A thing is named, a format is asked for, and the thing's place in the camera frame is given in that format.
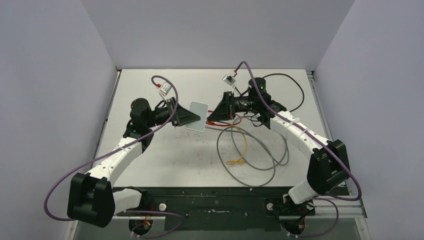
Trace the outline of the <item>white network switch box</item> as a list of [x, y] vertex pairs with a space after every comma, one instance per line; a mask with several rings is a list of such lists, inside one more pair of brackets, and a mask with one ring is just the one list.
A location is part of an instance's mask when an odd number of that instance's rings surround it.
[[190, 123], [187, 123], [185, 128], [195, 132], [203, 132], [206, 128], [208, 107], [206, 103], [191, 101], [189, 111], [195, 115], [195, 118]]

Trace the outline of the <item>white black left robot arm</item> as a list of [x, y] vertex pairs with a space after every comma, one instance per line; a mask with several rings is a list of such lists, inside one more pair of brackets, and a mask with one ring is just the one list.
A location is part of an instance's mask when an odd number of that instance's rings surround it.
[[130, 105], [130, 120], [114, 153], [86, 173], [76, 173], [72, 177], [67, 216], [104, 228], [114, 215], [127, 210], [144, 215], [149, 210], [149, 201], [143, 198], [145, 191], [133, 186], [114, 190], [117, 179], [149, 147], [154, 136], [153, 127], [171, 123], [174, 127], [203, 131], [207, 113], [206, 104], [191, 101], [186, 109], [175, 97], [155, 109], [151, 109], [147, 99], [135, 99]]

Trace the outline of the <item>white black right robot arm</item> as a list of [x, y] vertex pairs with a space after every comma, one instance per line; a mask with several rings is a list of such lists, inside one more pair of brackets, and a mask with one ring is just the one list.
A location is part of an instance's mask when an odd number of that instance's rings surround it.
[[287, 213], [296, 214], [304, 202], [326, 195], [349, 178], [346, 172], [349, 169], [347, 148], [340, 140], [331, 141], [310, 130], [273, 100], [267, 93], [264, 78], [249, 80], [248, 85], [246, 96], [224, 92], [221, 102], [207, 120], [229, 121], [237, 113], [251, 112], [258, 115], [262, 125], [280, 134], [309, 158], [305, 179], [293, 186], [282, 201]]

